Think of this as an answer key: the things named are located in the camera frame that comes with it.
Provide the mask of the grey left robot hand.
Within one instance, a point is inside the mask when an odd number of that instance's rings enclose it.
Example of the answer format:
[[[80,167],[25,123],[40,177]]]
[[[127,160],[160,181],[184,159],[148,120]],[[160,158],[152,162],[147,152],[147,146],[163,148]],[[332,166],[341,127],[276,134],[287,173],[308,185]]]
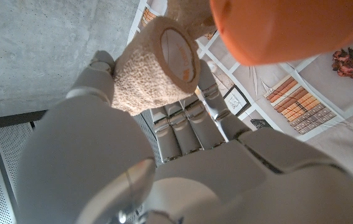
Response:
[[[94,54],[22,150],[18,223],[353,223],[353,175],[270,128],[156,165],[146,136],[111,107],[115,63]]]

